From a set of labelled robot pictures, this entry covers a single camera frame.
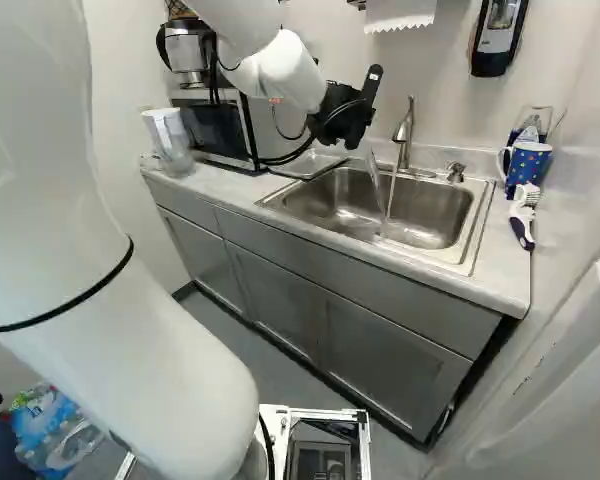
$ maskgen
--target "stainless steel sink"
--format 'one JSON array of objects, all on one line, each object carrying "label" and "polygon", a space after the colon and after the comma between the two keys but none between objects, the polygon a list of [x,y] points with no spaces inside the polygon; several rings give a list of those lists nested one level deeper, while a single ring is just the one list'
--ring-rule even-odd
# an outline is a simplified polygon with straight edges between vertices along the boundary
[{"label": "stainless steel sink", "polygon": [[386,210],[390,187],[391,175],[382,173],[378,199],[364,169],[342,166],[310,182],[294,183],[258,203],[396,253],[423,255],[451,265],[470,260],[469,269],[460,269],[470,273],[486,219],[489,202],[485,199],[493,185],[471,177],[451,184],[443,174],[436,178],[399,174],[391,214],[384,223],[379,202]]}]

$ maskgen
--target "countertop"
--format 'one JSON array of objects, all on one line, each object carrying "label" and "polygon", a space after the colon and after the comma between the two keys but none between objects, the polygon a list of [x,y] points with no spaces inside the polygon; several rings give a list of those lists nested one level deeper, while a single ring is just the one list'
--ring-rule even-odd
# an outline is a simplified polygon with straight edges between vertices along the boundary
[{"label": "countertop", "polygon": [[[374,151],[379,164],[390,164],[391,159],[397,158],[390,144],[374,143]],[[467,165],[468,175],[495,179],[494,155],[488,150],[414,146],[412,164],[444,168],[448,162],[459,160]],[[255,205],[258,200],[298,180],[271,173],[250,176],[204,163],[197,163],[194,171],[182,179],[148,169],[143,169],[142,174],[227,210],[514,318],[522,319],[530,307],[531,257],[511,231],[510,202],[505,200],[499,184],[491,199],[473,273],[465,276],[313,225],[289,222],[286,215]]]}]

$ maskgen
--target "floor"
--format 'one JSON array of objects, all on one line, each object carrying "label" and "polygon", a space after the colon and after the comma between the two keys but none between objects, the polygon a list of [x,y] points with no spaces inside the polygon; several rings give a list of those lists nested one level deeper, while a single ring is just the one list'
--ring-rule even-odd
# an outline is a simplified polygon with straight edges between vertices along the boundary
[{"label": "floor", "polygon": [[[202,294],[194,293],[182,305],[251,370],[258,385],[261,403],[300,408],[352,407],[344,398]],[[371,439],[371,471],[374,479],[416,480],[426,470],[427,458],[423,453],[373,421]],[[113,480],[124,455],[121,448],[105,443],[72,472],[69,480]],[[160,478],[142,466],[136,467],[131,475],[131,480]]]}]

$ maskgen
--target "running water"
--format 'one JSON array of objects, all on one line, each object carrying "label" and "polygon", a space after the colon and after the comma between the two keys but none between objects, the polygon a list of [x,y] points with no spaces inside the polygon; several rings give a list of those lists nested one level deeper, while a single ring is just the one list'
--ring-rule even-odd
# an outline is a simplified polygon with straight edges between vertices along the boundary
[{"label": "running water", "polygon": [[391,175],[391,188],[389,190],[389,203],[387,208],[385,208],[384,199],[382,198],[382,190],[380,188],[380,170],[378,169],[378,162],[376,161],[376,156],[373,153],[373,149],[369,148],[368,153],[364,155],[364,159],[375,190],[376,203],[378,204],[378,208],[380,208],[380,213],[382,215],[378,235],[384,237],[386,236],[387,228],[389,226],[389,218],[391,217],[391,205],[393,203],[393,190],[396,185],[396,175],[398,173],[398,162],[396,162],[393,167],[393,173]]},{"label": "running water", "polygon": [[380,213],[382,213],[382,224],[384,225],[384,223],[387,221],[387,211],[384,208],[382,190],[380,190],[380,170],[378,169],[378,162],[376,161],[376,156],[373,153],[372,148],[369,148],[367,154],[364,155],[364,159],[367,164],[369,176],[371,177],[371,182],[373,183],[374,193],[376,195],[376,203],[380,208]]}]

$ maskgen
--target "coffee maker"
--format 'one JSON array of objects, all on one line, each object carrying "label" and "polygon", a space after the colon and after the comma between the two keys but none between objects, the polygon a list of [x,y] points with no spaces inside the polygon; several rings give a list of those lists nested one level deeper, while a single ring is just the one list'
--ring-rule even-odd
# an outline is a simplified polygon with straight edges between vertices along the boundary
[{"label": "coffee maker", "polygon": [[209,84],[214,32],[197,17],[180,17],[160,26],[156,47],[165,65],[178,76],[180,88]]}]

